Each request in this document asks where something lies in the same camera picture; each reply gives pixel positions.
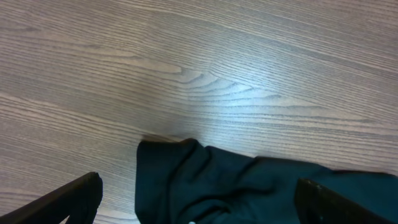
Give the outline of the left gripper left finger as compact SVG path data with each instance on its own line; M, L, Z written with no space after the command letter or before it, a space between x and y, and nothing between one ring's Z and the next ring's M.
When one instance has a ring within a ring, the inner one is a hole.
M1 217L7 224L92 224L103 198L103 181L89 172Z

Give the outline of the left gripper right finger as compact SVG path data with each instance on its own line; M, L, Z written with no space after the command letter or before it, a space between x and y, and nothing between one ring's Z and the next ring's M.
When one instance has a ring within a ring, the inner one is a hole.
M309 179L297 181L294 205L301 224L393 224Z

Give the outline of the black shorts garment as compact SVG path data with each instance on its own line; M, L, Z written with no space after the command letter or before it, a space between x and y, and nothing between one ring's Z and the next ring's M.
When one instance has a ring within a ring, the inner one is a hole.
M394 175L248 157L195 139L139 143L135 213L141 223L298 223L294 195L299 179L397 221Z

